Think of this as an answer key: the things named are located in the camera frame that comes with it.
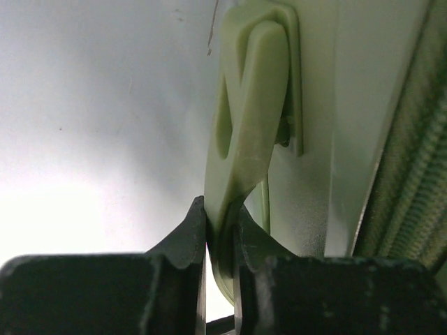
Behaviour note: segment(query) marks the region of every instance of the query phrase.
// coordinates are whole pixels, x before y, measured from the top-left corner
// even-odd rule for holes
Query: plastic handle
[[[234,7],[221,25],[217,113],[205,175],[207,236],[214,278],[233,303],[230,226],[268,173],[286,97],[290,52],[280,17],[288,6],[267,1]]]

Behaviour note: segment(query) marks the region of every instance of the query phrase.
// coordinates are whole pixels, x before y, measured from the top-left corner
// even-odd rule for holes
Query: brown stain
[[[212,37],[214,35],[214,23],[216,22],[216,13],[217,13],[217,6],[219,5],[219,0],[216,0],[216,3],[214,5],[214,12],[212,14],[212,21],[211,21],[211,29],[210,29],[210,37],[208,38],[208,54],[207,56],[211,55],[211,41]]]

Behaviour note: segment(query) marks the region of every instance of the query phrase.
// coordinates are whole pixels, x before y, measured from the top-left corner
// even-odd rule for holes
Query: latch
[[[249,2],[226,13],[220,38],[205,210],[214,278],[233,302],[230,227],[266,178],[275,143],[302,153],[298,18],[287,5]]]

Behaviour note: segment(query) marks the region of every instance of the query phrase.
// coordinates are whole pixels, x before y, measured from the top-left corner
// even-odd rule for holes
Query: light green plastic handle
[[[257,1],[230,9],[221,25],[217,113],[208,149],[205,210],[214,278],[233,303],[231,225],[267,172],[286,97],[288,6]]]

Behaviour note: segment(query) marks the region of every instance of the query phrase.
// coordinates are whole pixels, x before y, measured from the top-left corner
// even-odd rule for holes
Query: scratch
[[[132,84],[133,84],[133,76],[131,76],[131,79],[129,80],[129,87],[127,88],[127,94],[130,94],[132,91]]]
[[[211,29],[210,29],[210,37],[208,38],[208,54],[207,56],[211,55],[211,40],[214,35],[214,23],[216,22],[216,13],[217,13],[217,6],[219,5],[219,0],[216,0],[216,3],[214,5],[214,12],[212,14],[212,21],[211,21]]]

